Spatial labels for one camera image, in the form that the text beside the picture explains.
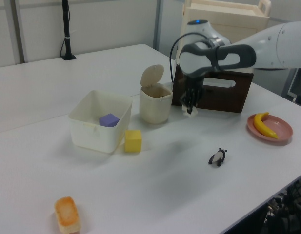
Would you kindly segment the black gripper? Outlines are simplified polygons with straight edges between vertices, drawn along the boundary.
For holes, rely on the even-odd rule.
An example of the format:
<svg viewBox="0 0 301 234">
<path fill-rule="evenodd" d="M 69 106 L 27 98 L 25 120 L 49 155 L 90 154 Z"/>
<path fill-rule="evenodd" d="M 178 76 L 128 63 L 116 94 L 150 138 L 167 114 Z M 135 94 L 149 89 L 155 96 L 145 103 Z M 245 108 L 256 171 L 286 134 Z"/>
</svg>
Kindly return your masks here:
<svg viewBox="0 0 301 234">
<path fill-rule="evenodd" d="M 204 77 L 191 78 L 184 75 L 183 78 L 184 93 L 181 95 L 180 101 L 182 110 L 191 115 L 193 107 L 196 107 L 204 93 Z"/>
</svg>

